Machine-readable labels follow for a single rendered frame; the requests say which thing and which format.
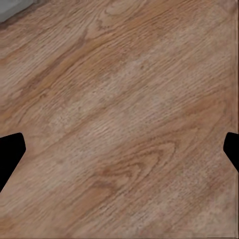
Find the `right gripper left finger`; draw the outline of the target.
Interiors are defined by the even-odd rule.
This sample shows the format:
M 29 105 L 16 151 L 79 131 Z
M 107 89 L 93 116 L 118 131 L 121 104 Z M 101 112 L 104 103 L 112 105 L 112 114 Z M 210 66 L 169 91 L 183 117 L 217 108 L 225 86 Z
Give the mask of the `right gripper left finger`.
M 26 152 L 21 132 L 0 138 L 0 192 Z

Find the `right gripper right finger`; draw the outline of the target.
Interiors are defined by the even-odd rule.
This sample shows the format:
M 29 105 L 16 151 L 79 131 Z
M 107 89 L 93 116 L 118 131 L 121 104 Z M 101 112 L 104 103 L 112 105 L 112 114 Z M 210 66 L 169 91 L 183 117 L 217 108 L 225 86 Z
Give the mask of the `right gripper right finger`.
M 239 172 L 239 134 L 228 132 L 224 141 L 223 150 Z

